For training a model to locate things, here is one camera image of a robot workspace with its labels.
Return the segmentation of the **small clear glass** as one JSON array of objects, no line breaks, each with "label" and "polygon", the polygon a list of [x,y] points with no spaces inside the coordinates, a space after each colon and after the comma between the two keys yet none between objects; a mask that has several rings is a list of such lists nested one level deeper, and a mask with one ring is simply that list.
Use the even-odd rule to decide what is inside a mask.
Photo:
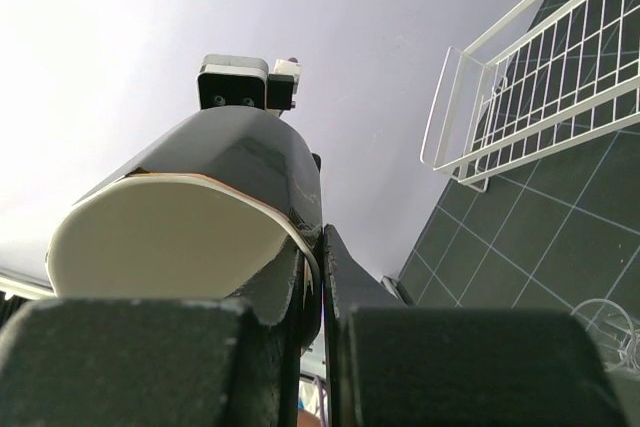
[{"label": "small clear glass", "polygon": [[610,299],[592,298],[571,311],[596,345],[605,370],[639,377],[639,321]]}]

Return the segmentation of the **black ceramic mug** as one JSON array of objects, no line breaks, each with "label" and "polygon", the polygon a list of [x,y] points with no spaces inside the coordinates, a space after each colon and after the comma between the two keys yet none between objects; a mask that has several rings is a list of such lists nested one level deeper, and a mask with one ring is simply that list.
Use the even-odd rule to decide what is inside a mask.
[{"label": "black ceramic mug", "polygon": [[302,341],[320,328],[321,160],[289,124],[201,110],[75,202],[46,271],[61,298],[220,299],[292,243],[306,262]]}]

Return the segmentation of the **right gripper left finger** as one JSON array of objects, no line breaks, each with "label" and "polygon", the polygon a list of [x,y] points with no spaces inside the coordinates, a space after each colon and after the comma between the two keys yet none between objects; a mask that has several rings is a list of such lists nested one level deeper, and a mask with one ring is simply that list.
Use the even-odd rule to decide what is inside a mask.
[{"label": "right gripper left finger", "polygon": [[302,278],[286,247],[224,300],[28,302],[1,331],[1,422],[292,426]]}]

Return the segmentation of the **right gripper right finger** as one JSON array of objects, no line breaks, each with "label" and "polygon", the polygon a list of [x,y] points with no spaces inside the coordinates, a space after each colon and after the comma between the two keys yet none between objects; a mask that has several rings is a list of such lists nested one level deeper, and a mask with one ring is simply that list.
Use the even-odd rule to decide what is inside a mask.
[{"label": "right gripper right finger", "polygon": [[625,426],[594,342],[549,309],[403,304],[322,241],[333,426]]}]

